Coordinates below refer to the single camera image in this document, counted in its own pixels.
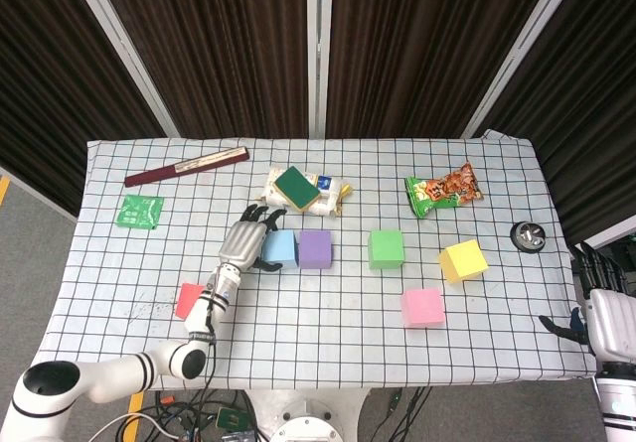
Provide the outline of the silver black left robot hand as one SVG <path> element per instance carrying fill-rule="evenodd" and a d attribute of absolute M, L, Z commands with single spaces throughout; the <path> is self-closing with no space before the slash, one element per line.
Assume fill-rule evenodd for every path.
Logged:
<path fill-rule="evenodd" d="M 277 231 L 276 221 L 287 213 L 287 209 L 277 209 L 263 220 L 261 217 L 267 206 L 251 204 L 243 211 L 226 235 L 220 249 L 220 264 L 229 264 L 244 272 L 256 268 L 275 272 L 282 268 L 281 263 L 272 263 L 261 258 L 265 238 Z"/>

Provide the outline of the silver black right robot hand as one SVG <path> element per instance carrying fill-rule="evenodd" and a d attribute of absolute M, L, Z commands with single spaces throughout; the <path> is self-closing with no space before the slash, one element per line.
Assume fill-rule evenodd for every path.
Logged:
<path fill-rule="evenodd" d="M 635 297 L 628 292 L 624 270 L 585 242 L 571 252 L 578 264 L 585 320 L 574 309 L 567 328 L 546 316 L 540 322 L 560 338 L 587 345 L 601 363 L 633 365 Z"/>

